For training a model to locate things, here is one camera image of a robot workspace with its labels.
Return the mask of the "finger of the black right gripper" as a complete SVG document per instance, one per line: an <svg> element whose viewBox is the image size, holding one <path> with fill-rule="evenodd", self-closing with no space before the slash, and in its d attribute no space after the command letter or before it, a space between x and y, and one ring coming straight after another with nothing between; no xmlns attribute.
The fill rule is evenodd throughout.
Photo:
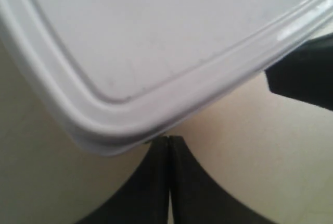
<svg viewBox="0 0 333 224"><path fill-rule="evenodd" d="M332 110L332 33L302 44L265 75L272 93Z"/></svg>

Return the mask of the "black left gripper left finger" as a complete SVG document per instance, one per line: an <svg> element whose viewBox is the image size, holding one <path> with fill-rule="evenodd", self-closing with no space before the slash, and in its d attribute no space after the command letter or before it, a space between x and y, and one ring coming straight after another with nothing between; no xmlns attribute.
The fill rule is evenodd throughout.
<svg viewBox="0 0 333 224"><path fill-rule="evenodd" d="M115 194L78 223L167 223L169 139L151 143L147 154Z"/></svg>

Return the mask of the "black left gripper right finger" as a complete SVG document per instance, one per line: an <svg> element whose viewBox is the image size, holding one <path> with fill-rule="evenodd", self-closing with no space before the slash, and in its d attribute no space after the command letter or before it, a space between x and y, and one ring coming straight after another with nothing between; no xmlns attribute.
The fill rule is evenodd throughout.
<svg viewBox="0 0 333 224"><path fill-rule="evenodd" d="M169 137L169 176L174 223L271 223L219 186L181 136Z"/></svg>

